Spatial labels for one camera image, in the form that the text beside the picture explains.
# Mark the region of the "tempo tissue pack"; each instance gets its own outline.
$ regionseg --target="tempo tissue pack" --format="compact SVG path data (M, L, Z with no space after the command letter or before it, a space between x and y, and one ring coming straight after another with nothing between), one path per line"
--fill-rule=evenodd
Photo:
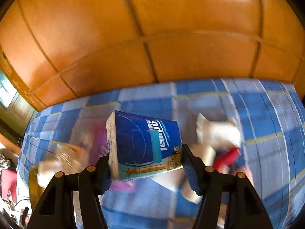
M113 179L148 177L182 167L176 121L113 111L106 128Z

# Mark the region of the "brass screw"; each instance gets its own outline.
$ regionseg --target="brass screw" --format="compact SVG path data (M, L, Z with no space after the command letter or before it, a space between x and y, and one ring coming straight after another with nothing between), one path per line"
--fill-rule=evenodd
M205 170L208 171L208 172L213 172L214 168L211 167L211 166L207 166L207 167L205 167Z
M63 173L61 171L56 172L56 174L55 174L55 177L57 177L57 178L62 177L62 176L63 176Z
M242 172L238 172L237 176L238 176L239 178L245 178L245 174L242 173Z
M95 171L95 169L96 169L95 166L91 165L87 168L87 171L92 172Z

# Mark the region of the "blue checkered fabric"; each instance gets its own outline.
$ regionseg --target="blue checkered fabric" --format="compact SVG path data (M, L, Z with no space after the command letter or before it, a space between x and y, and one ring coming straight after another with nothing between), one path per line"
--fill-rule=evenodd
M57 142L80 145L90 125L113 110L176 120L183 143L196 142L196 119L234 117L242 132L242 155L274 228L284 228L305 198L305 109L292 84L257 79L208 79L115 90L53 105L29 124L18 161L29 170L54 154ZM198 205L152 181L139 179L136 193L107 191L103 213L110 228L186 228Z

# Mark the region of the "purple package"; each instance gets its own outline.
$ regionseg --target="purple package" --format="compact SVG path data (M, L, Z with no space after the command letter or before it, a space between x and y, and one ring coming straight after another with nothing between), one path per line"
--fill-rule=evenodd
M89 152L89 165L95 165L100 157L108 154L106 122L94 125L92 132L94 134L94 140ZM113 180L109 190L135 192L135 183L136 180L127 182Z

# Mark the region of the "red fabric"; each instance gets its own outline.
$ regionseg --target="red fabric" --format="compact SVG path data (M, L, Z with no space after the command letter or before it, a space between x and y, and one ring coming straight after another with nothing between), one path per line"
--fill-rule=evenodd
M2 199L6 200L6 194L11 191L13 202L17 202L17 173L10 169L1 170L1 191Z
M239 148L234 147L222 156L216 158L213 164L213 168L219 171L224 165L233 164L239 155Z

